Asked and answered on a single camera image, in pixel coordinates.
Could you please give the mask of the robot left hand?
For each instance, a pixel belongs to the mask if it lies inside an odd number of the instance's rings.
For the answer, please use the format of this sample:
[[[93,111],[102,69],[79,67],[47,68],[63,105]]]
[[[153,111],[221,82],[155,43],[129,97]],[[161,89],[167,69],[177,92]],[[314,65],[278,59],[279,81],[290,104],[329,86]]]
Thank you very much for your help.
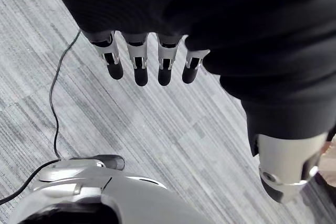
[[[322,170],[335,134],[335,0],[62,0],[94,44],[185,36],[183,80],[198,65],[241,101],[267,194],[292,200]]]

